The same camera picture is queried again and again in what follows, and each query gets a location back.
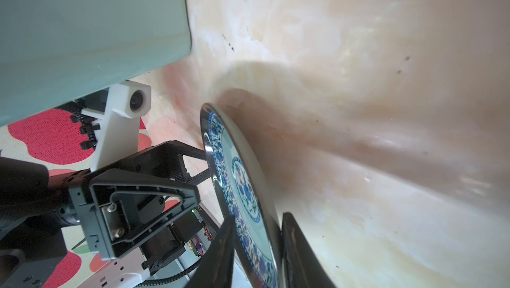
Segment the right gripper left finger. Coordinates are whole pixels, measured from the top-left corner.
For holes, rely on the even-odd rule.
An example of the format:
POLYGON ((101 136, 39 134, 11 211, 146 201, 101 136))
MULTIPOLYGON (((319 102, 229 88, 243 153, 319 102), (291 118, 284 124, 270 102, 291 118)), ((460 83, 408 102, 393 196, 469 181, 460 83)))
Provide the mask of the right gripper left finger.
POLYGON ((201 258, 200 264, 185 286, 186 288, 232 287, 232 273, 235 263, 235 235, 235 217, 229 215, 224 219, 209 250, 201 258))

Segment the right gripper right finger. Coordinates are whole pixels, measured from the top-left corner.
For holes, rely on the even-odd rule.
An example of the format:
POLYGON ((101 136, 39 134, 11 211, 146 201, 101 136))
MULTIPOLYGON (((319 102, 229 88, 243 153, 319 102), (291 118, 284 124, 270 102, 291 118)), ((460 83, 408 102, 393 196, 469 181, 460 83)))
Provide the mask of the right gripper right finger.
POLYGON ((282 241, 287 287, 335 287, 290 212, 283 214, 282 241))

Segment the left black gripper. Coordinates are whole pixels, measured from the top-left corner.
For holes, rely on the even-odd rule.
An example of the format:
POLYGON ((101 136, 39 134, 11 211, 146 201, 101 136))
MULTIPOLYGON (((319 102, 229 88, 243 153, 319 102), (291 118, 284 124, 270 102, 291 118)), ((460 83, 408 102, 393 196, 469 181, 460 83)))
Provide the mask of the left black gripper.
POLYGON ((206 154, 167 141, 109 164, 50 176, 36 163, 1 159, 1 274, 49 276, 66 256, 63 229, 80 226, 90 251, 102 260, 140 249, 143 269, 164 268, 189 239, 173 224, 200 203, 184 158, 206 154))

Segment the teal patterned small plate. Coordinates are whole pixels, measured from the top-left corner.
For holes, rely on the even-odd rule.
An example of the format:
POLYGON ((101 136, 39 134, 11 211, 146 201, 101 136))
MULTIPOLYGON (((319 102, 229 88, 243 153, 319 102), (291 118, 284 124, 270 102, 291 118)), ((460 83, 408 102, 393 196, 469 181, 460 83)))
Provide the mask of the teal patterned small plate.
POLYGON ((249 282, 253 287, 283 287, 280 225, 252 147, 219 106, 203 104, 200 124, 220 210, 235 219, 235 250, 249 282))

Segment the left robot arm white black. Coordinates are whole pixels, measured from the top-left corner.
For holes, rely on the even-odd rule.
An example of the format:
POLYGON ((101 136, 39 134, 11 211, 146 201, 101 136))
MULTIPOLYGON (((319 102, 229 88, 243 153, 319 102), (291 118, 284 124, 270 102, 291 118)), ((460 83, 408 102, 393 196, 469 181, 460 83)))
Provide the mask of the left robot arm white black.
POLYGON ((200 230, 198 184, 186 159, 205 152, 179 141, 147 148, 97 170, 51 175, 44 165, 1 159, 1 286, 60 287, 82 261, 65 228, 79 226, 98 260, 149 277, 185 251, 200 230))

